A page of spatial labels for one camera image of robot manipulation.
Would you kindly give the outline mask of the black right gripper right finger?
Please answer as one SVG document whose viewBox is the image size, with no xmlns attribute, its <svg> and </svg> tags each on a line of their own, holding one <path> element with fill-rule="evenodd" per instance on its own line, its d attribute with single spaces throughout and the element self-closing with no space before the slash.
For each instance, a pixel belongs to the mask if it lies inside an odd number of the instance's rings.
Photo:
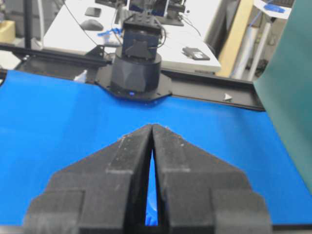
<svg viewBox="0 0 312 234">
<path fill-rule="evenodd" d="M 153 140 L 168 233 L 272 233 L 266 203 L 240 169 L 157 124 Z"/>
</svg>

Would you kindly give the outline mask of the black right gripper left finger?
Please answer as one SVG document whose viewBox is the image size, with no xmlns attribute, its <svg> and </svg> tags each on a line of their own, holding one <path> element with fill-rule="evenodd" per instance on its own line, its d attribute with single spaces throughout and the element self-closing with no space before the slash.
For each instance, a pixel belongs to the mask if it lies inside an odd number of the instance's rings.
<svg viewBox="0 0 312 234">
<path fill-rule="evenodd" d="M 24 217 L 26 234 L 123 234 L 145 222 L 152 126 L 55 172 Z"/>
</svg>

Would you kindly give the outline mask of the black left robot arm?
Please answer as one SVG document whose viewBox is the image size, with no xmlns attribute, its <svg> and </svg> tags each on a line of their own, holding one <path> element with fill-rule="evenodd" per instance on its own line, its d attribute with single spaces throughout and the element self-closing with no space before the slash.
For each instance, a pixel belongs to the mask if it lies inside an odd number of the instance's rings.
<svg viewBox="0 0 312 234">
<path fill-rule="evenodd" d="M 123 21 L 123 44 L 116 50 L 111 84 L 146 93 L 158 87 L 161 56 L 157 53 L 161 26 L 152 15 L 135 13 Z"/>
</svg>

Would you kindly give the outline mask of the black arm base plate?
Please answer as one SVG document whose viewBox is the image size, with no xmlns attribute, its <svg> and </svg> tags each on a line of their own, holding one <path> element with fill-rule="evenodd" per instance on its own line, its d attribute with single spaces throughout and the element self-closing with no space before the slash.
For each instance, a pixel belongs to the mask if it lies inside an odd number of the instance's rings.
<svg viewBox="0 0 312 234">
<path fill-rule="evenodd" d="M 133 101 L 153 101 L 172 95 L 172 80 L 159 69 L 110 65 L 99 69 L 95 83 L 117 98 Z"/>
</svg>

